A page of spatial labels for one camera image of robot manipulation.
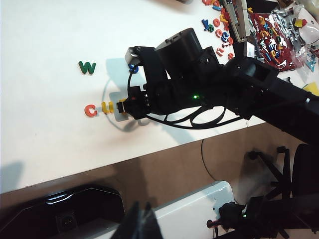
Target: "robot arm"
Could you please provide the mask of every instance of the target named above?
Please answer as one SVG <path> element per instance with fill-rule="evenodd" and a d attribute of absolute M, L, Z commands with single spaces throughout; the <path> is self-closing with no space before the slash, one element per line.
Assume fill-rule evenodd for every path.
<path fill-rule="evenodd" d="M 121 113 L 190 129 L 212 128 L 255 115 L 304 142 L 319 144 L 319 97 L 277 78 L 274 68 L 252 58 L 235 57 L 220 65 L 212 47 L 201 48 L 192 28 L 166 39 L 157 48 L 129 48 L 126 60 L 144 67 L 146 84 L 141 91 L 139 86 L 131 87 L 129 81 L 128 98 L 118 103 Z M 222 114 L 204 124 L 193 122 L 215 106 L 223 106 L 239 117 L 218 123 Z M 191 107 L 200 108 L 181 120 L 148 116 L 169 115 Z M 186 120 L 192 127 L 178 125 Z"/>

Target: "white table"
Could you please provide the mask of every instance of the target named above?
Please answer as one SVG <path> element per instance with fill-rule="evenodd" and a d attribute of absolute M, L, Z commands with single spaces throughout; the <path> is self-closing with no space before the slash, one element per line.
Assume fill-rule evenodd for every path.
<path fill-rule="evenodd" d="M 129 46 L 158 46 L 193 27 L 203 48 L 221 45 L 203 31 L 219 12 L 201 1 L 2 0 L 1 193 L 80 173 L 246 127 L 244 120 L 184 130 L 114 115 L 88 118 L 84 107 L 126 96 Z M 220 63 L 227 62 L 228 47 Z M 78 62 L 95 62 L 93 75 Z M 144 75 L 134 76 L 142 84 Z M 185 110 L 184 115 L 193 110 Z M 201 118 L 217 116 L 222 109 Z M 225 119 L 234 114 L 227 112 Z"/>

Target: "wire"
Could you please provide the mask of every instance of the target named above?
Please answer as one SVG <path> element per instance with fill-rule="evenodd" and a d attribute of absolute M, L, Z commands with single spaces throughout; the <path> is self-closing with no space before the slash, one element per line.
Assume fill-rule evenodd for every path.
<path fill-rule="evenodd" d="M 176 128 L 184 128 L 184 129 L 208 129 L 208 128 L 216 128 L 216 127 L 220 127 L 220 126 L 223 126 L 223 125 L 225 125 L 225 124 L 233 123 L 233 122 L 235 122 L 235 121 L 238 121 L 238 120 L 243 119 L 241 116 L 239 116 L 239 117 L 233 118 L 233 119 L 231 119 L 231 120 L 227 120 L 227 121 L 225 121 L 225 122 L 218 123 L 218 124 L 216 124 L 216 125 L 214 125 L 214 126 L 208 125 L 208 126 L 192 126 L 192 127 L 190 127 L 190 126 L 183 126 L 183 125 L 173 124 L 173 123 L 170 123 L 169 121 L 162 121 L 162 120 L 160 120 L 160 119 L 154 118 L 154 117 L 149 116 L 149 115 L 146 115 L 145 117 L 146 117 L 146 118 L 149 118 L 150 120 L 154 120 L 154 121 L 156 121 L 156 122 L 159 122 L 159 123 L 163 123 L 163 124 L 166 124 L 166 125 L 169 125 L 169 126 L 172 126 L 172 127 L 176 127 Z"/>
<path fill-rule="evenodd" d="M 130 71 L 130 75 L 129 75 L 129 78 L 128 78 L 128 97 L 129 98 L 131 98 L 131 91 L 130 91 L 131 78 L 132 78 L 132 75 L 134 74 L 134 71 L 136 70 L 137 67 L 138 67 L 138 64 L 134 65 L 134 67 Z"/>
<path fill-rule="evenodd" d="M 213 177 L 213 175 L 211 175 L 211 173 L 208 171 L 208 168 L 207 168 L 207 166 L 206 166 L 206 164 L 205 164 L 205 161 L 204 161 L 204 157 L 203 157 L 203 143 L 204 143 L 204 140 L 205 140 L 205 139 L 202 139 L 201 144 L 200 144 L 201 160 L 203 161 L 204 167 L 205 167 L 207 173 L 209 174 L 209 176 L 210 176 L 214 181 L 217 181 L 217 180 Z"/>

